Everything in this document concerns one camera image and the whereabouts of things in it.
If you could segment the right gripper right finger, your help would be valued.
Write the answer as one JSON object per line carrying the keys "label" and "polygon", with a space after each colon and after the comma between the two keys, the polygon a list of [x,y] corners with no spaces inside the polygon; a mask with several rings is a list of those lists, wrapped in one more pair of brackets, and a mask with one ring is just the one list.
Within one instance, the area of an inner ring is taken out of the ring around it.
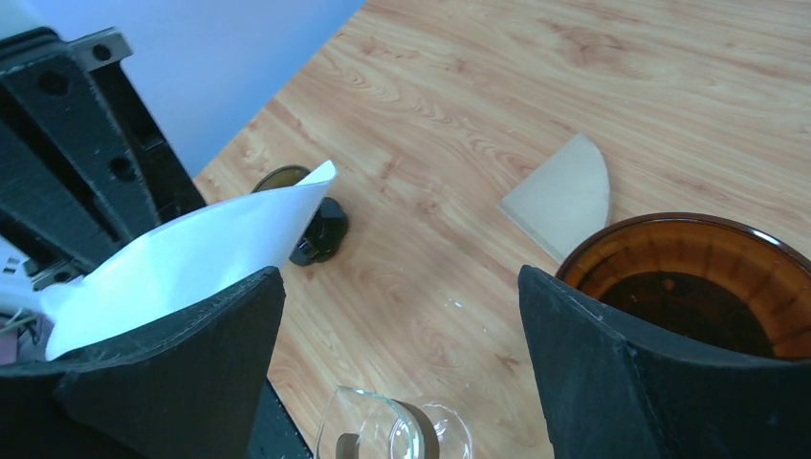
{"label": "right gripper right finger", "polygon": [[541,269],[519,310],[558,458],[806,458],[810,364],[676,335]]}

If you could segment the brown plastic coffee dripper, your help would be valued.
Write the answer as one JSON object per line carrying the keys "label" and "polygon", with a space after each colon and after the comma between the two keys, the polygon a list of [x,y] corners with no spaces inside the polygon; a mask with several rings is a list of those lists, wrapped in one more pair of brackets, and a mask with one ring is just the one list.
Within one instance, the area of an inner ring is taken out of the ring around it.
{"label": "brown plastic coffee dripper", "polygon": [[810,358],[810,260],[733,220],[660,212],[599,230],[564,283],[683,337],[782,361]]}

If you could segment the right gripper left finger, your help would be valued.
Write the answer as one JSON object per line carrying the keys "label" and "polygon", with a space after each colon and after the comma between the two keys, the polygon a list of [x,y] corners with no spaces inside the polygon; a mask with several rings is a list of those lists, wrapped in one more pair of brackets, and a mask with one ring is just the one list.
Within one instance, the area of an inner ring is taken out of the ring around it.
{"label": "right gripper left finger", "polygon": [[285,303],[265,268],[54,361],[1,369],[5,458],[247,458]]}

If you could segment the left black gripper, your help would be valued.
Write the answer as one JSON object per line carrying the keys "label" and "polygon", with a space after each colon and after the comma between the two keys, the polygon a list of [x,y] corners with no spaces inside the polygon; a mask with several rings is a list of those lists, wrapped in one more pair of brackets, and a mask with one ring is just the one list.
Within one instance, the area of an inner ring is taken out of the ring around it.
{"label": "left black gripper", "polygon": [[121,67],[107,28],[1,41],[1,232],[42,267],[97,268],[206,202]]}

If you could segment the white paper coffee filter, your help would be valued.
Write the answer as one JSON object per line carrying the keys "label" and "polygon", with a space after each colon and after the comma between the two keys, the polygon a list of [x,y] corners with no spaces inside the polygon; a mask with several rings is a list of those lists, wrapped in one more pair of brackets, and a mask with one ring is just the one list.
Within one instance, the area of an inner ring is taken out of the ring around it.
{"label": "white paper coffee filter", "polygon": [[283,267],[336,179],[327,161],[294,186],[195,210],[138,237],[91,273],[42,291],[44,356],[127,333],[266,267]]}

